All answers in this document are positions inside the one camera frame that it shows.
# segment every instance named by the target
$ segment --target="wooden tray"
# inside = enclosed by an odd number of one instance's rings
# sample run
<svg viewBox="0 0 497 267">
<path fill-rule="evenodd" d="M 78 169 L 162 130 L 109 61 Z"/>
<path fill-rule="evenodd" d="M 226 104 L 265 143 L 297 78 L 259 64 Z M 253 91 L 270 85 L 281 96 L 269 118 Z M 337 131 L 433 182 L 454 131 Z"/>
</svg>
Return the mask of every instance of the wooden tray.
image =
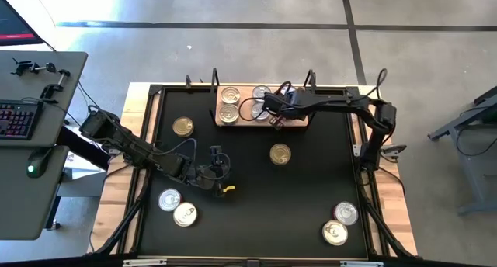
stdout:
<svg viewBox="0 0 497 267">
<path fill-rule="evenodd" d="M 223 100 L 221 99 L 221 92 L 223 89 L 227 88 L 228 86 L 219 86 L 217 88 L 217 98 L 216 98 L 216 124 L 220 127 L 222 126 L 240 126 L 240 127 L 271 127 L 271 124 L 269 121 L 273 118 L 273 116 L 269 115 L 269 117 L 265 120 L 253 120 L 253 121 L 246 121 L 242 120 L 242 118 L 238 117 L 238 120 L 235 122 L 235 124 L 225 124 L 219 117 L 219 110 L 221 107 L 224 105 Z M 236 85 L 232 86 L 236 88 L 237 90 L 240 91 L 240 100 L 236 104 L 238 108 L 240 108 L 240 104 L 243 102 L 243 100 L 252 97 L 252 90 L 255 88 L 254 85 Z M 271 92 L 275 92 L 278 87 L 277 86 L 270 86 Z M 251 119 L 252 114 L 251 114 L 251 108 L 252 105 L 255 103 L 255 100 L 249 100 L 243 104 L 243 107 L 239 112 L 245 117 L 246 119 Z M 283 127 L 306 127 L 308 125 L 308 118 L 305 117 L 305 120 L 283 120 L 281 122 L 283 124 Z"/>
</svg>

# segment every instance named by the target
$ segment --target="black floor line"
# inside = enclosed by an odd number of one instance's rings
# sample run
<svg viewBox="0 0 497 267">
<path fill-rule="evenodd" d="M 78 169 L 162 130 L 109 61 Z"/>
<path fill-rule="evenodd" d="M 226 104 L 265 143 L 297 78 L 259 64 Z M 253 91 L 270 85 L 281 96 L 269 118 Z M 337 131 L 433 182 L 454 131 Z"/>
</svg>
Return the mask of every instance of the black floor line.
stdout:
<svg viewBox="0 0 497 267">
<path fill-rule="evenodd" d="M 112 21 L 59 22 L 59 27 L 88 28 L 159 28 L 159 29 L 309 29 L 346 30 L 348 24 L 340 23 L 147 23 Z M 497 31 L 497 26 L 402 26 L 402 25 L 357 25 L 356 31 L 408 31 L 408 32 L 484 32 Z"/>
<path fill-rule="evenodd" d="M 356 27 L 354 25 L 354 17 L 352 15 L 352 7 L 350 0 L 343 0 L 343 8 L 345 9 L 345 17 L 349 28 L 350 46 L 352 47 L 352 59 L 356 68 L 357 83 L 366 85 L 366 77 L 364 76 L 363 61 L 360 58 L 359 41 L 357 40 Z"/>
<path fill-rule="evenodd" d="M 389 26 L 389 25 L 356 25 L 357 30 L 365 31 L 440 31 L 440 32 L 472 32 L 497 31 L 497 26 Z"/>
<path fill-rule="evenodd" d="M 145 22 L 110 22 L 110 21 L 77 21 L 59 22 L 62 27 L 95 27 L 95 28 L 159 28 L 159 29 L 316 29 L 345 30 L 346 24 L 319 23 L 145 23 Z"/>
</svg>

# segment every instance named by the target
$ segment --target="silver can lid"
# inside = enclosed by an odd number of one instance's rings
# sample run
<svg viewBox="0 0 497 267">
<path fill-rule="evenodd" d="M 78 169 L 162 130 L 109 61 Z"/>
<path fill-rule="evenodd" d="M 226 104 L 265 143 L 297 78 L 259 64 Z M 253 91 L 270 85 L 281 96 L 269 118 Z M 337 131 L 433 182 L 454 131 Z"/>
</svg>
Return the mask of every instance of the silver can lid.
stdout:
<svg viewBox="0 0 497 267">
<path fill-rule="evenodd" d="M 240 100 L 240 91 L 234 87 L 224 88 L 221 92 L 221 100 L 226 104 L 235 104 Z"/>
<path fill-rule="evenodd" d="M 287 93 L 287 90 L 288 92 L 294 92 L 295 91 L 295 88 L 293 86 L 290 86 L 290 89 L 288 89 L 288 85 L 285 85 L 281 90 L 280 90 L 280 93 L 282 95 L 285 95 Z"/>
<path fill-rule="evenodd" d="M 257 120 L 265 120 L 269 117 L 269 113 L 267 111 L 262 111 L 262 106 L 264 103 L 258 102 L 252 105 L 252 118 Z"/>
<path fill-rule="evenodd" d="M 359 213 L 352 203 L 344 201 L 335 206 L 333 216 L 342 224 L 352 225 L 356 223 Z"/>
<path fill-rule="evenodd" d="M 181 194 L 176 189 L 166 189 L 158 196 L 158 206 L 166 212 L 172 212 L 180 203 Z"/>
<path fill-rule="evenodd" d="M 271 93 L 271 88 L 265 85 L 258 85 L 252 90 L 252 97 L 262 98 L 266 92 Z M 264 102 L 264 99 L 255 99 L 255 101 Z"/>
<path fill-rule="evenodd" d="M 238 119 L 238 107 L 233 104 L 224 104 L 219 109 L 219 118 L 223 123 L 234 123 Z"/>
<path fill-rule="evenodd" d="M 196 208 L 192 203 L 184 202 L 174 210 L 174 222 L 180 227 L 188 227 L 196 220 Z"/>
<path fill-rule="evenodd" d="M 337 220 L 330 220 L 323 226 L 323 237 L 332 245 L 342 245 L 347 241 L 347 227 Z"/>
</svg>

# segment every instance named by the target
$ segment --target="yellow part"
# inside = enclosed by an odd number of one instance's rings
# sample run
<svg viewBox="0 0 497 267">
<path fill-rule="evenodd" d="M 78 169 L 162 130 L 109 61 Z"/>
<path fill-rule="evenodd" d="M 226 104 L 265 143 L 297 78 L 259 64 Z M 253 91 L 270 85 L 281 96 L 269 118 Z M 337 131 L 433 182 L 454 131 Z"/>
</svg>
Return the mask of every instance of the yellow part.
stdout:
<svg viewBox="0 0 497 267">
<path fill-rule="evenodd" d="M 235 189 L 235 186 L 227 186 L 223 188 L 223 193 L 226 193 L 228 190 L 233 190 L 233 189 Z"/>
</svg>

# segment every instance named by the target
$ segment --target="wooden table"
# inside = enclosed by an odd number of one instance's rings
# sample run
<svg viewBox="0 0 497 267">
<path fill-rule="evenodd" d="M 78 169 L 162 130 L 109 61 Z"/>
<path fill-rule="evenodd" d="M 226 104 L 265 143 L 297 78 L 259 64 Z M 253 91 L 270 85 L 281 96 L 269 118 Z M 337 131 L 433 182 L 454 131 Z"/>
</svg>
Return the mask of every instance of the wooden table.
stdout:
<svg viewBox="0 0 497 267">
<path fill-rule="evenodd" d="M 140 136 L 141 126 L 144 120 L 145 106 L 148 99 L 148 89 L 150 85 L 157 83 L 130 83 L 126 102 L 124 103 L 123 115 L 121 116 L 121 124 L 130 129 L 135 135 Z M 184 83 L 167 83 L 167 85 L 185 85 Z M 210 84 L 193 84 L 193 85 L 210 85 Z M 254 84 L 224 84 L 224 85 L 254 85 Z M 369 92 L 373 86 L 360 85 L 358 86 L 361 94 Z M 151 141 L 153 128 L 155 125 L 155 115 L 158 110 L 159 95 L 153 98 L 151 117 L 149 119 L 147 141 Z M 353 116 L 354 133 L 356 142 L 361 142 L 359 125 L 357 119 Z M 381 167 L 394 173 L 398 176 L 398 168 L 396 164 L 381 160 Z M 109 172 L 123 166 L 121 157 L 111 161 Z M 116 229 L 124 215 L 126 199 L 130 188 L 132 168 L 116 173 L 106 180 L 103 188 L 102 197 L 100 199 L 99 209 L 96 214 L 95 223 L 93 226 L 92 243 L 95 250 L 100 248 L 107 238 Z M 141 185 L 144 178 L 144 171 L 141 172 L 138 179 L 138 186 L 135 197 L 141 190 Z M 376 171 L 376 180 L 378 193 L 381 203 L 381 211 L 385 223 L 390 227 L 395 237 L 404 245 L 404 247 L 412 254 L 416 255 L 416 247 L 414 237 L 412 236 L 411 222 L 405 205 L 405 198 L 402 192 L 402 187 L 398 181 L 383 171 Z M 125 251 L 128 252 L 133 244 L 134 232 L 136 227 L 137 216 L 130 224 Z M 371 234 L 374 242 L 374 248 L 377 253 L 381 253 L 380 240 L 376 224 L 371 220 Z"/>
</svg>

